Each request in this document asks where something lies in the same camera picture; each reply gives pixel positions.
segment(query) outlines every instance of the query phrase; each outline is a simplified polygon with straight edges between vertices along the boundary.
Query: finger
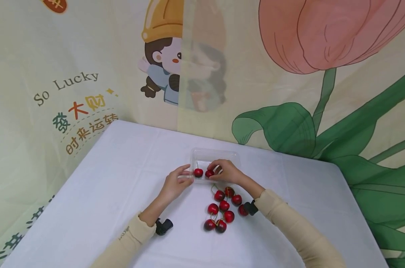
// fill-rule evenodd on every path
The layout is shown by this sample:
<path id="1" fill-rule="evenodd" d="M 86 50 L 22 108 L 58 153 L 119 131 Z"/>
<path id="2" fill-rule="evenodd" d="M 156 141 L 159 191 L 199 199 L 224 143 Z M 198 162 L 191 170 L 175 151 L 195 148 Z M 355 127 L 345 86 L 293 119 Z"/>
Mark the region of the finger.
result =
<path id="1" fill-rule="evenodd" d="M 184 183 L 184 182 L 187 181 L 187 180 L 189 180 L 189 178 L 180 177 L 180 178 L 177 179 L 177 183 L 178 183 L 178 184 L 181 184 L 181 183 Z"/>
<path id="2" fill-rule="evenodd" d="M 170 174 L 178 177 L 180 173 L 182 173 L 185 169 L 188 169 L 190 167 L 190 164 L 184 165 L 184 166 L 179 166 L 175 170 L 173 170 Z"/>
<path id="3" fill-rule="evenodd" d="M 214 170 L 214 174 L 215 175 L 219 174 L 221 170 L 222 170 L 222 166 L 217 166 L 216 170 Z"/>
<path id="4" fill-rule="evenodd" d="M 223 159 L 214 160 L 208 165 L 207 169 L 208 170 L 213 170 L 215 167 L 221 166 L 223 162 L 224 162 Z"/>
<path id="5" fill-rule="evenodd" d="M 182 171 L 179 176 L 190 176 L 192 173 L 189 170 Z"/>
<path id="6" fill-rule="evenodd" d="M 221 181 L 223 179 L 223 176 L 222 176 L 222 174 L 217 174 L 217 175 L 210 176 L 208 179 L 212 180 L 212 181 Z"/>
<path id="7" fill-rule="evenodd" d="M 193 178 L 188 178 L 187 180 L 180 183 L 180 187 L 182 190 L 186 189 L 187 187 L 191 186 L 193 183 Z"/>

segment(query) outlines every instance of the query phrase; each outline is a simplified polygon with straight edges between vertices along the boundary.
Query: printed backdrop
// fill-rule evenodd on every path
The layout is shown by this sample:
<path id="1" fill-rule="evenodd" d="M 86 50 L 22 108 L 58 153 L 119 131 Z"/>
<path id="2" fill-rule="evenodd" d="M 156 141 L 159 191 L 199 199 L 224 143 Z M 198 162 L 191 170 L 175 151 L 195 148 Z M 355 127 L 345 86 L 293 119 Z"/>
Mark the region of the printed backdrop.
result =
<path id="1" fill-rule="evenodd" d="M 337 164 L 405 268 L 405 0 L 0 0 L 0 265 L 117 119 Z"/>

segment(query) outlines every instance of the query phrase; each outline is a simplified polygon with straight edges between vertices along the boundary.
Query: white tablecloth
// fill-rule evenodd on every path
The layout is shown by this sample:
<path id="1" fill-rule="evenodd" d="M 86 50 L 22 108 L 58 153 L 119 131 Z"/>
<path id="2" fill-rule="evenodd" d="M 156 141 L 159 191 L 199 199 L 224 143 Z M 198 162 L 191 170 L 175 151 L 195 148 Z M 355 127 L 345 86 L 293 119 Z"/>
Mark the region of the white tablecloth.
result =
<path id="1" fill-rule="evenodd" d="M 333 164 L 116 121 L 100 137 L 2 268 L 89 267 L 165 176 L 189 163 L 194 147 L 235 151 L 241 169 L 307 217 L 343 254 L 350 268 L 387 267 L 343 175 Z M 238 186 L 244 201 L 250 196 Z M 304 267 L 283 234 L 259 212 L 223 234 L 205 232 L 210 186 L 193 184 L 161 218 L 174 227 L 155 234 L 135 268 Z"/>

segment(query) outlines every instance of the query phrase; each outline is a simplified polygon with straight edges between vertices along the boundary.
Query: plastic tray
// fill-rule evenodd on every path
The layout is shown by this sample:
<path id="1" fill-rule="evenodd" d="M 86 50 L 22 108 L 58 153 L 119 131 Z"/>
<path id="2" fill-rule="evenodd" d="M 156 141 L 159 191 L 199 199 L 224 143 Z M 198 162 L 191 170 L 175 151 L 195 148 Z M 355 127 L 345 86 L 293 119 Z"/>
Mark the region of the plastic tray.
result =
<path id="1" fill-rule="evenodd" d="M 205 177 L 205 172 L 207 171 L 208 165 L 217 159 L 226 159 L 230 160 L 236 167 L 241 167 L 240 156 L 236 152 L 231 151 L 223 151 L 223 150 L 211 150 L 211 149 L 202 149 L 202 148 L 194 148 L 192 149 L 191 159 L 190 159 L 190 170 L 192 172 L 192 176 L 195 182 L 198 183 L 217 183 L 217 181 L 211 181 L 207 177 Z M 193 171 L 195 169 L 202 169 L 204 175 L 202 177 L 197 178 L 193 175 Z"/>

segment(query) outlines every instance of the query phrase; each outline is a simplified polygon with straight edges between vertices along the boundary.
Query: red cherry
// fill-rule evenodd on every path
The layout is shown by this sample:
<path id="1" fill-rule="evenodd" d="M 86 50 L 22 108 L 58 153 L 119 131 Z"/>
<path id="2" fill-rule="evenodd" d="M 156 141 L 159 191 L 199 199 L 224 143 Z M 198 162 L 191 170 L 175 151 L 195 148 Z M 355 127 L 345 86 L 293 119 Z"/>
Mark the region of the red cherry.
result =
<path id="1" fill-rule="evenodd" d="M 216 231 L 220 234 L 223 234 L 227 230 L 227 224 L 223 220 L 218 220 L 216 225 Z"/>
<path id="2" fill-rule="evenodd" d="M 235 194 L 235 191 L 234 191 L 234 189 L 232 189 L 232 187 L 226 187 L 226 188 L 225 188 L 225 195 L 226 195 L 228 198 L 233 197 L 234 194 Z"/>
<path id="3" fill-rule="evenodd" d="M 216 204 L 212 203 L 208 206 L 207 212 L 211 215 L 217 215 L 217 213 L 219 213 L 219 207 Z"/>
<path id="4" fill-rule="evenodd" d="M 225 214 L 223 214 L 223 217 L 225 218 L 225 222 L 231 223 L 235 219 L 235 214 L 234 214 L 234 212 L 231 212 L 230 210 L 228 210 L 227 212 L 225 212 Z"/>
<path id="5" fill-rule="evenodd" d="M 249 214 L 247 212 L 247 210 L 244 208 L 244 205 L 241 205 L 241 206 L 238 207 L 238 213 L 243 217 L 245 217 L 245 216 L 247 216 Z"/>
<path id="6" fill-rule="evenodd" d="M 225 193 L 220 190 L 217 190 L 216 194 L 214 194 L 214 200 L 216 200 L 217 202 L 220 202 L 224 199 L 225 199 Z"/>
<path id="7" fill-rule="evenodd" d="M 214 222 L 214 220 L 206 220 L 205 223 L 203 224 L 203 228 L 205 229 L 205 231 L 211 231 L 214 228 L 216 228 L 216 223 Z"/>
<path id="8" fill-rule="evenodd" d="M 213 170 L 207 170 L 205 172 L 205 177 L 210 178 L 211 176 L 214 175 L 214 171 Z"/>
<path id="9" fill-rule="evenodd" d="M 230 205 L 225 200 L 220 201 L 219 209 L 220 211 L 227 211 L 230 208 Z"/>
<path id="10" fill-rule="evenodd" d="M 200 177 L 202 177 L 202 175 L 203 175 L 203 170 L 202 170 L 202 169 L 195 169 L 195 170 L 193 171 L 193 175 L 194 175 L 195 177 L 197 177 L 197 178 L 200 178 Z"/>
<path id="11" fill-rule="evenodd" d="M 232 197 L 232 203 L 236 206 L 241 205 L 241 203 L 243 202 L 243 199 L 241 198 L 241 195 L 234 195 Z"/>

